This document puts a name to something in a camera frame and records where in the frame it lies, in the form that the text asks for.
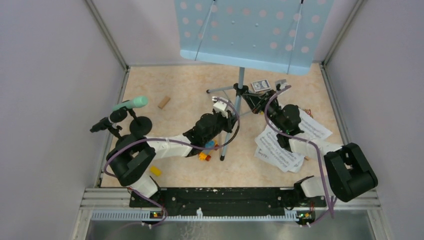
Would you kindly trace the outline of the sheet music page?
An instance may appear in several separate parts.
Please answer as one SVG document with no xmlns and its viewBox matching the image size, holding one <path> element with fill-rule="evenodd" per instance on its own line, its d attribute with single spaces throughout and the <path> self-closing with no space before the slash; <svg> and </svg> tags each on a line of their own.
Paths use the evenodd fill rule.
<svg viewBox="0 0 424 240">
<path fill-rule="evenodd" d="M 304 156 L 281 148 L 277 140 L 277 133 L 267 126 L 254 139 L 257 144 L 254 156 L 284 173 L 298 173 L 303 165 Z"/>
<path fill-rule="evenodd" d="M 299 109 L 299 128 L 314 139 L 326 140 L 333 132 L 310 117 L 303 109 Z"/>
</svg>

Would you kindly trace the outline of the blue music stand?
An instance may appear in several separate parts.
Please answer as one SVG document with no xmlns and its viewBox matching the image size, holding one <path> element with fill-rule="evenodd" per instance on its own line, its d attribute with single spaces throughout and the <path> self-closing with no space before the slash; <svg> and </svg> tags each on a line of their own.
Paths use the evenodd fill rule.
<svg viewBox="0 0 424 240">
<path fill-rule="evenodd" d="M 331 0 L 177 0 L 187 60 L 288 75 L 310 71 Z"/>
</svg>

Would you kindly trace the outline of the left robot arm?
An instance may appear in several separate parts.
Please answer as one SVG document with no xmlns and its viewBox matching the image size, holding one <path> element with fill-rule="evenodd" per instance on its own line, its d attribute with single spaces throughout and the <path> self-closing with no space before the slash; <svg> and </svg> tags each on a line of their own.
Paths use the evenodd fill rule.
<svg viewBox="0 0 424 240">
<path fill-rule="evenodd" d="M 149 207 L 160 202 L 159 187 L 150 177 L 148 168 L 152 161 L 170 157 L 192 157 L 208 150 L 207 143 L 221 132 L 239 130 L 237 113 L 226 115 L 214 111 L 205 113 L 188 131 L 172 137 L 148 137 L 128 135 L 106 157 L 110 176 L 121 186 L 141 194 L 141 200 Z"/>
</svg>

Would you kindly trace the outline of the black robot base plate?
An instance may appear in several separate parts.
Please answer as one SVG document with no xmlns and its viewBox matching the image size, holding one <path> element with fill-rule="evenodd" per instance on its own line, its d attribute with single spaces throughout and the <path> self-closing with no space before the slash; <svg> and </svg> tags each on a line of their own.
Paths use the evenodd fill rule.
<svg viewBox="0 0 424 240">
<path fill-rule="evenodd" d="M 150 197 L 130 193 L 129 207 L 149 212 L 148 220 L 288 217 L 312 221 L 316 208 L 327 207 L 324 196 L 306 197 L 297 188 L 284 187 L 169 187 Z"/>
</svg>

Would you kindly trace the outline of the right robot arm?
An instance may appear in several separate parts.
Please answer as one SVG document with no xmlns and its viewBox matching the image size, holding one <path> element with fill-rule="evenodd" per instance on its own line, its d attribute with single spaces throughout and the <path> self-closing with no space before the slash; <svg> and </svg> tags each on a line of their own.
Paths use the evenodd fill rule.
<svg viewBox="0 0 424 240">
<path fill-rule="evenodd" d="M 262 94 L 244 93 L 242 98 L 254 114 L 264 113 L 267 126 L 275 132 L 278 150 L 315 158 L 325 168 L 319 176 L 309 176 L 294 184 L 293 200 L 307 206 L 314 197 L 336 197 L 342 202 L 376 188 L 379 180 L 361 147 L 313 139 L 300 128 L 301 110 L 297 105 L 279 105 L 274 90 Z"/>
</svg>

